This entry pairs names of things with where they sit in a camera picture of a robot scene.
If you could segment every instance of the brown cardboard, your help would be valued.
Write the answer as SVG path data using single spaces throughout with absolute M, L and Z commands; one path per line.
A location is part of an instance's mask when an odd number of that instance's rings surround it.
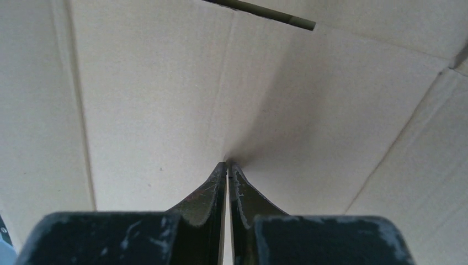
M 245 0 L 408 49 L 451 59 L 468 40 L 466 0 Z
M 19 250 L 54 211 L 93 210 L 64 1 L 0 3 L 0 215 Z
M 468 77 L 446 70 L 347 214 L 382 215 L 417 264 L 464 264 L 468 251 Z
M 448 64 L 203 1 L 72 4 L 98 210 L 168 209 L 234 157 L 287 212 L 342 214 Z

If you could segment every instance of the light blue object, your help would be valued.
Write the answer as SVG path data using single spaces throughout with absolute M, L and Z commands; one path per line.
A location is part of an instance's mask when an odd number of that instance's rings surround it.
M 0 265 L 13 265 L 16 260 L 16 251 L 0 236 Z

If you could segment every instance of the cardboard surface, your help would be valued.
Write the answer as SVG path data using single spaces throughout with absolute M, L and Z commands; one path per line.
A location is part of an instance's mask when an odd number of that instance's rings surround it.
M 392 220 L 417 264 L 465 264 L 467 132 L 468 77 L 446 70 L 347 213 Z
M 0 214 L 21 248 L 59 210 L 92 210 L 63 1 L 0 3 Z
M 343 213 L 448 63 L 203 1 L 72 3 L 98 210 L 166 210 L 234 157 L 285 211 Z
M 468 41 L 466 0 L 244 0 L 443 58 Z

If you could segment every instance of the cardboard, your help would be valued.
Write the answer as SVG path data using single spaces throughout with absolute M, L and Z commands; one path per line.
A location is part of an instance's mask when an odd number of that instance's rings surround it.
M 93 210 L 63 1 L 0 3 L 0 215 L 17 250 L 60 210 Z
M 468 40 L 466 0 L 245 0 L 364 37 L 451 59 Z
M 448 64 L 203 1 L 72 10 L 98 210 L 166 210 L 233 157 L 285 211 L 344 213 Z
M 347 214 L 382 215 L 417 264 L 463 264 L 468 251 L 468 77 L 446 70 Z

